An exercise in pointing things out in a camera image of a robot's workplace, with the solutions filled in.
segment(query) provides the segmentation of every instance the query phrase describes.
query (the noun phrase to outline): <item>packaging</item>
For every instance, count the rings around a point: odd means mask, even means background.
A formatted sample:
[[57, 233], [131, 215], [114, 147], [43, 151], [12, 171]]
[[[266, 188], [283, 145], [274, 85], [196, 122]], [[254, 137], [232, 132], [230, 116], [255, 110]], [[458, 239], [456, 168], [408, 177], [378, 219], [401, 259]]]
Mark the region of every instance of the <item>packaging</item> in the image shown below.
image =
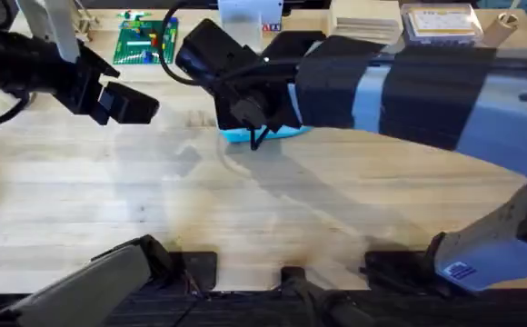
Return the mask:
[[469, 4], [406, 4], [405, 41], [421, 45], [473, 45], [483, 30]]

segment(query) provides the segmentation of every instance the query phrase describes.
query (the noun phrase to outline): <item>table surface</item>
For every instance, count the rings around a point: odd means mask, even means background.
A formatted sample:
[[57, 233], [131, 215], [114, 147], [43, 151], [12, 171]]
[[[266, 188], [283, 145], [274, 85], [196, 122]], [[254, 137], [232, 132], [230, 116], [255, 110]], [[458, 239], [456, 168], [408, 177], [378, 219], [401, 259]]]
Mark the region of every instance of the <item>table surface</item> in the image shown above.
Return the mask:
[[[119, 11], [92, 13], [101, 25], [89, 46], [111, 62]], [[478, 15], [489, 24], [495, 12]], [[216, 12], [177, 16], [180, 43]], [[323, 29], [324, 16], [295, 11], [284, 27]], [[524, 19], [506, 46], [527, 47]], [[23, 17], [13, 30], [27, 33]], [[269, 289], [287, 264], [325, 287], [363, 289], [357, 271], [367, 249], [424, 249], [526, 182], [461, 154], [359, 131], [315, 129], [252, 152], [220, 136], [202, 89], [155, 65], [117, 68], [120, 82], [160, 100], [152, 124], [101, 127], [40, 94], [0, 127], [0, 292], [34, 292], [146, 233], [167, 249], [217, 251], [218, 290]], [[0, 111], [11, 103], [0, 95]]]

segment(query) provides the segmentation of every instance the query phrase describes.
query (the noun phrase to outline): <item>green circuit board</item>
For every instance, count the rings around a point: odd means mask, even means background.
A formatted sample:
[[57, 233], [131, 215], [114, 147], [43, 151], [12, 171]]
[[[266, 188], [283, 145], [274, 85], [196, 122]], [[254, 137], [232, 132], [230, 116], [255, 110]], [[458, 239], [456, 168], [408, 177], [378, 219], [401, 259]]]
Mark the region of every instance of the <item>green circuit board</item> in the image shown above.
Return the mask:
[[[152, 34], [158, 33], [161, 21], [124, 21], [114, 50], [114, 64], [159, 64], [158, 46], [152, 46]], [[179, 22], [172, 18], [164, 32], [164, 60], [173, 63], [174, 43]]]

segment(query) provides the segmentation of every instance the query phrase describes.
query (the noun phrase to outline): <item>strap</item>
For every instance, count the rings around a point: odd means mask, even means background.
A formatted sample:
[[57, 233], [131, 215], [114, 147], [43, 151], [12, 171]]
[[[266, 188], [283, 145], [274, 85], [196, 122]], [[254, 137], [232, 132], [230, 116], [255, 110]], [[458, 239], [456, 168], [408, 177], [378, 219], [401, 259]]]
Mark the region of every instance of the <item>strap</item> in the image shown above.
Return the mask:
[[295, 79], [303, 125], [352, 128], [354, 95], [383, 45], [333, 35], [307, 55]]
[[495, 49], [408, 46], [383, 86], [379, 134], [454, 150]]

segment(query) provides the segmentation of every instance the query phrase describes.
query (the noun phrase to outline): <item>blue object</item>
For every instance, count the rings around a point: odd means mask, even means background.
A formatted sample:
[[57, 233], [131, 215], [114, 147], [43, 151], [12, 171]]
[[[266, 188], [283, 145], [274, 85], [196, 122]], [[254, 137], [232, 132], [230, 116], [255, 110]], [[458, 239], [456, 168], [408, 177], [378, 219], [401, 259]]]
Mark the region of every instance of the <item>blue object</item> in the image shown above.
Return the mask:
[[153, 53], [150, 51], [143, 50], [143, 63], [150, 64], [153, 61]]
[[[265, 126], [255, 131], [255, 137], [259, 137], [264, 131]], [[270, 132], [265, 136], [265, 139], [274, 139], [274, 138], [284, 138], [296, 136], [299, 134], [306, 133], [310, 131], [312, 127], [302, 126], [300, 128], [292, 128], [283, 126], [277, 133]], [[236, 128], [232, 130], [219, 130], [221, 134], [227, 139], [230, 143], [239, 143], [239, 142], [249, 142], [250, 132], [246, 128]]]

